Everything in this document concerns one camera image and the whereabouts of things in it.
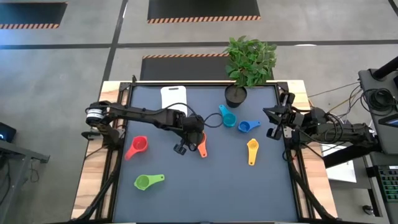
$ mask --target concrete floor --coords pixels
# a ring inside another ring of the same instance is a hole
[[[121,3],[69,0],[58,29],[0,30],[0,45],[110,44]],[[261,21],[147,24],[148,0],[130,0],[119,42],[225,42],[240,35],[272,41],[398,39],[398,17],[387,0],[258,0],[258,4]],[[109,79],[139,77],[143,55],[219,53],[223,49],[117,49]],[[308,94],[313,95],[355,82],[359,70],[380,67],[397,56],[396,52],[398,45],[279,47],[274,76],[304,80]],[[18,145],[51,155],[48,164],[38,166],[39,183],[23,187],[9,223],[70,218],[87,144],[80,136],[88,129],[84,109],[98,98],[108,53],[109,49],[0,51],[0,120],[18,130]],[[312,101],[327,110],[347,99],[354,87]],[[344,113],[346,107],[333,112]],[[358,105],[348,118],[370,122],[370,115]],[[368,202],[367,192],[333,189],[333,196],[340,218],[385,222],[358,210]]]

